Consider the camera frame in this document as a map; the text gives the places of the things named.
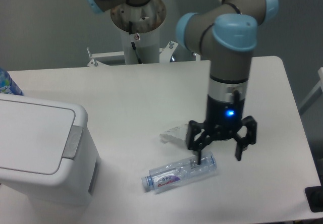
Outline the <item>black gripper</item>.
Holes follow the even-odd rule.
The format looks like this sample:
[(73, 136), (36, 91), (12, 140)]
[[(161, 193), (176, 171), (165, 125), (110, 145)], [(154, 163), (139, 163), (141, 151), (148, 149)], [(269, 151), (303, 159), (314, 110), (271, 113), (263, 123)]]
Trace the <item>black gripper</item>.
[[(198, 165), (201, 165), (202, 150), (213, 141), (235, 139), (235, 157), (238, 161), (241, 161), (248, 145), (256, 143), (257, 121), (252, 116), (242, 119), (243, 106), (244, 100), (238, 94), (233, 95), (232, 102), (207, 97), (204, 123), (191, 120), (187, 129), (187, 149), (197, 153)], [(238, 134), (242, 126), (247, 129), (244, 137)]]

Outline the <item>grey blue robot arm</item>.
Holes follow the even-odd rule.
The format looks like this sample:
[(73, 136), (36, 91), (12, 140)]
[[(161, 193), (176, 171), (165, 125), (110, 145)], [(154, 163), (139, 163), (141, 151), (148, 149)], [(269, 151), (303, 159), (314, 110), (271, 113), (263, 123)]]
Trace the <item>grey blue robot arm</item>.
[[(157, 40), (143, 36), (165, 20), (160, 0), (87, 0), (95, 13), (110, 11), (114, 24), (125, 32), (123, 50), (127, 64), (157, 63)], [(214, 141), (236, 140), (238, 160), (256, 143), (257, 123), (243, 117), (251, 58), (257, 44), (257, 29), (273, 18), (278, 0), (219, 0), (220, 6), (205, 14), (187, 13), (176, 26), (177, 42), (210, 61), (206, 118), (190, 121), (187, 148), (201, 157)]]

